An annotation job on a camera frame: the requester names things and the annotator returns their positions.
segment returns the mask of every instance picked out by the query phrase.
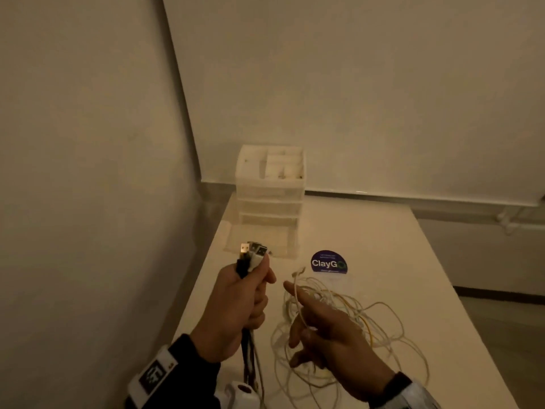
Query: white wire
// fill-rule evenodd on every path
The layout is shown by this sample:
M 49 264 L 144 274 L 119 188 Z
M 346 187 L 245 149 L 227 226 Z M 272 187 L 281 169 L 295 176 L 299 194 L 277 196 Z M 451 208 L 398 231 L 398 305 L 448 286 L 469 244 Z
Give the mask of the white wire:
M 395 342 L 399 342 L 409 346 L 424 361 L 424 365 L 426 368 L 426 379 L 424 381 L 424 386 L 428 384 L 429 364 L 426 359 L 426 356 L 424 356 L 424 353 L 420 350 L 418 345 L 416 345 L 411 339 L 405 336 L 405 327 L 403 326 L 403 322 L 401 321 L 397 313 L 392 309 L 392 307 L 390 307 L 385 302 L 374 302 L 371 305 L 364 308 L 361 305 L 361 303 L 358 300 L 356 300 L 354 297 L 332 292 L 323 282 L 321 282 L 320 280 L 314 277 L 300 277 L 300 275 L 303 274 L 304 271 L 305 271 L 305 268 L 303 267 L 299 269 L 297 272 L 292 274 L 293 284 L 295 286 L 295 296 L 291 296 L 287 292 L 284 294 L 284 316 L 286 318 L 286 323 L 284 325 L 287 327 L 288 332 L 289 332 L 289 327 L 291 326 L 291 324 L 293 323 L 293 321 L 298 315 L 301 316 L 301 320 L 303 321 L 304 325 L 308 327 L 307 323 L 305 322 L 301 314 L 301 305 L 299 304 L 299 300 L 297 298 L 297 287 L 298 287 L 300 289 L 305 290 L 308 294 L 316 298 L 318 301 L 324 302 L 334 309 L 345 312 L 348 315 L 348 317 L 351 319 L 351 321 L 353 321 L 353 323 L 357 324 L 360 327 L 360 330 L 363 336 L 370 344 L 372 344 L 372 347 L 374 349 L 379 349 L 382 347 L 385 348 L 385 350 L 388 352 L 387 358 L 390 358 L 390 356 L 393 357 L 397 367 L 399 368 L 399 371 L 402 371 L 401 363 L 399 361 L 397 354 L 393 350 L 392 344 Z M 389 336 L 385 332 L 385 330 L 382 329 L 382 327 L 378 325 L 378 323 L 366 313 L 366 311 L 379 305 L 387 307 L 391 311 L 391 313 L 396 317 L 399 323 L 399 328 L 401 330 L 399 334 Z M 281 390 L 286 394 L 286 396 L 290 400 L 293 407 L 295 409 L 298 409 L 297 405 L 295 404 L 295 400 L 308 397 L 308 395 L 305 395 L 299 398 L 295 398 L 291 396 L 290 394 L 290 374 L 291 373 L 294 373 L 304 383 L 309 385 L 310 396 L 312 397 L 312 399 L 314 399 L 319 409 L 322 409 L 322 406 L 316 399 L 313 388 L 323 389 L 331 385 L 336 385 L 337 394 L 336 394 L 335 402 L 332 406 L 332 409 L 335 409 L 339 399 L 339 385 L 337 380 L 333 376 L 333 374 L 329 371 L 325 371 L 326 372 L 325 374 L 323 374 L 324 371 L 322 371 L 322 373 L 316 373 L 316 367 L 314 366 L 314 364 L 312 365 L 305 364 L 305 365 L 300 365 L 298 368 L 291 368 L 289 366 L 289 361 L 290 361 L 290 358 L 293 357 L 293 353 L 295 351 L 291 350 L 288 347 L 288 342 L 286 340 L 283 345 L 284 356 L 282 356 L 281 354 L 278 353 L 278 350 L 277 350 L 278 347 L 275 347 L 275 344 L 273 343 L 273 338 L 275 337 L 276 333 L 279 330 L 281 333 L 285 334 L 285 332 L 282 331 L 282 324 L 280 324 L 276 328 L 276 330 L 274 331 L 271 337 L 271 348 L 275 355 L 275 377 Z M 280 379 L 278 378 L 278 374 L 276 371 L 276 363 L 279 363 L 281 366 L 289 370 L 285 388 L 281 384 Z

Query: table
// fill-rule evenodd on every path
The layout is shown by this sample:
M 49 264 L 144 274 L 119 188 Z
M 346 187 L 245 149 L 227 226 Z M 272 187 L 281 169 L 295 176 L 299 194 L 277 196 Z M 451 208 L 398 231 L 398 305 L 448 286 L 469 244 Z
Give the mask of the table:
M 187 302 L 175 339 L 192 330 L 201 317 L 217 272 L 236 261 L 234 253 L 224 250 L 235 218 L 234 206 L 232 197 Z M 310 261 L 320 250 L 339 253 L 348 265 L 348 273 L 336 276 L 314 273 Z M 444 409 L 517 407 L 408 206 L 305 196 L 299 225 L 298 256 L 293 259 L 271 258 L 271 268 L 278 282 L 267 288 L 267 317 L 262 327 L 255 331 L 269 409 L 291 407 L 275 377 L 271 337 L 283 320 L 282 281 L 292 280 L 291 274 L 300 266 L 307 266 L 307 276 L 320 275 L 320 279 L 334 289 L 348 291 L 346 294 L 358 298 L 364 305 L 376 301 L 388 303 L 402 320 L 406 336 L 426 356 L 431 372 L 427 388 Z M 386 331 L 389 331 L 387 327 L 396 330 L 395 321 L 386 311 L 385 308 L 376 309 L 373 318 Z M 403 371 L 423 382 L 425 367 L 422 360 L 403 345 L 395 346 L 395 350 Z M 387 362 L 395 369 L 392 359 Z M 232 380 L 241 381 L 242 367 L 239 349 L 235 356 L 222 363 L 218 387 L 223 388 Z M 284 382 L 287 369 L 280 365 L 276 365 L 276 369 L 278 378 Z M 309 386 L 292 380 L 290 392 L 292 395 L 305 395 L 309 393 Z M 323 409 L 333 406 L 335 394 L 335 386 L 315 393 Z M 317 408 L 310 396 L 296 403 L 300 409 Z M 336 407 L 359 408 L 364 405 L 342 391 Z

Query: floor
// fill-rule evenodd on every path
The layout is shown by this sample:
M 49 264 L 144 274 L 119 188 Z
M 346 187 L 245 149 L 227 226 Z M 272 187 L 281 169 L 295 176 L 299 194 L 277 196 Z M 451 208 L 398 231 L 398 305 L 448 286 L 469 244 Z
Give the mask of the floor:
M 461 297 L 520 409 L 545 401 L 545 306 Z

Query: right hand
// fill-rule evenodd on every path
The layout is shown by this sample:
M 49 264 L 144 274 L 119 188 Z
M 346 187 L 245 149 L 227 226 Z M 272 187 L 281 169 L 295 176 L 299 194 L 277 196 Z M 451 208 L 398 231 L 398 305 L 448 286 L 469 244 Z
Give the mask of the right hand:
M 285 281 L 284 288 L 295 296 L 293 283 Z M 380 396 L 395 373 L 367 344 L 359 327 L 346 313 L 319 302 L 299 287 L 297 299 L 303 306 L 303 319 L 317 331 L 308 329 L 297 315 L 288 344 L 293 349 L 301 341 L 303 350 L 293 355 L 290 366 L 313 362 L 329 369 L 356 399 L 366 402 Z

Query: sticker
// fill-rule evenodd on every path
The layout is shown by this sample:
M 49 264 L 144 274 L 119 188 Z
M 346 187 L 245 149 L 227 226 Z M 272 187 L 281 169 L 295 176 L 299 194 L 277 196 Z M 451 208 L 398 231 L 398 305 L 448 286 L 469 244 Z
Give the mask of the sticker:
M 310 261 L 312 270 L 320 273 L 346 274 L 348 266 L 344 258 L 334 251 L 318 251 Z

